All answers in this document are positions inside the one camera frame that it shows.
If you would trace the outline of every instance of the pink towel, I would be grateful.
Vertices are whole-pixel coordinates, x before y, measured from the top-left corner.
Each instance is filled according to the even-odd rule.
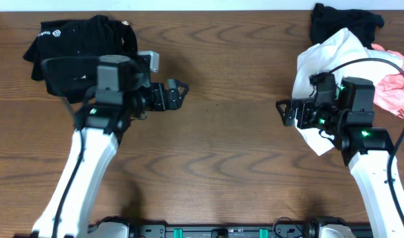
[[[385,51],[382,46],[372,44],[373,49]],[[399,52],[387,50],[388,53],[399,56],[403,60],[404,56]],[[398,117],[404,118],[404,77],[401,74],[387,75],[375,86],[374,103],[381,108],[392,112]]]

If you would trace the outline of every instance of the wooden table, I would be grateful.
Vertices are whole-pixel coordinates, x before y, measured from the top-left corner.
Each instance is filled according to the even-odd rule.
[[[378,11],[376,43],[404,55],[404,11]],[[22,59],[40,22],[97,13],[0,13],[0,237],[30,231],[68,157],[73,122]],[[153,81],[190,85],[183,107],[133,122],[103,178],[92,221],[272,223],[340,216],[368,221],[355,181],[332,150],[318,157],[275,101],[289,98],[309,11],[110,12],[140,50],[160,53]],[[403,121],[376,107],[395,141]],[[404,187],[404,142],[398,153]]]

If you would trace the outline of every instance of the white logo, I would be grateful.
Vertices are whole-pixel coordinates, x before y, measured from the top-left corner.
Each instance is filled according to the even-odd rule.
[[[53,34],[55,37],[58,37],[58,36],[61,35],[61,31],[60,31],[60,30],[55,30],[54,32],[52,32],[52,34]]]
[[[38,36],[43,36],[43,35],[45,35],[45,34],[50,34],[50,32],[45,31],[45,32],[40,33]]]

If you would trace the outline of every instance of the teal light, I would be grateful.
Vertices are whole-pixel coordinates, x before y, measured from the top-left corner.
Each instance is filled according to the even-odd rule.
[[[363,136],[363,137],[366,137],[366,136],[369,136],[369,135],[370,135],[369,132],[367,132],[367,131],[362,131],[362,136]]]

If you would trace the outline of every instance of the clothing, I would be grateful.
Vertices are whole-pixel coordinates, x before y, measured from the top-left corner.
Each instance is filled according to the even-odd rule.
[[[347,28],[339,30],[322,44],[316,44],[297,58],[297,75],[294,82],[293,99],[309,98],[313,92],[309,76],[329,71],[348,61],[360,58],[382,58],[392,61],[398,66],[403,65],[399,57],[377,50],[368,50],[363,47],[359,39]],[[335,81],[338,85],[343,77],[359,77],[371,80],[377,85],[381,79],[389,74],[397,74],[398,70],[390,65],[370,61],[354,63],[334,72]],[[334,147],[327,139],[319,135],[319,129],[298,129],[307,144],[318,154],[322,155]]]
[[[134,58],[137,56],[137,40],[134,31],[126,22],[109,20],[108,17],[97,15],[89,20],[57,20],[41,23],[41,33],[33,41],[23,58],[34,63],[31,78],[43,80],[41,63],[45,59],[62,56],[103,56],[120,54]],[[77,78],[65,78],[68,81]],[[85,77],[81,81],[95,80],[95,77]],[[53,89],[46,80],[48,93],[67,97],[70,103],[80,101],[68,88]]]
[[[340,29],[347,27],[368,49],[375,40],[376,27],[382,28],[384,20],[364,10],[336,10],[316,3],[311,14],[310,39],[313,44],[321,44]]]
[[[384,52],[384,48],[377,44],[372,44],[375,50]],[[396,55],[403,60],[404,56],[399,52],[388,50],[387,53]],[[385,76],[375,86],[374,103],[394,115],[404,119],[404,77],[400,73]]]

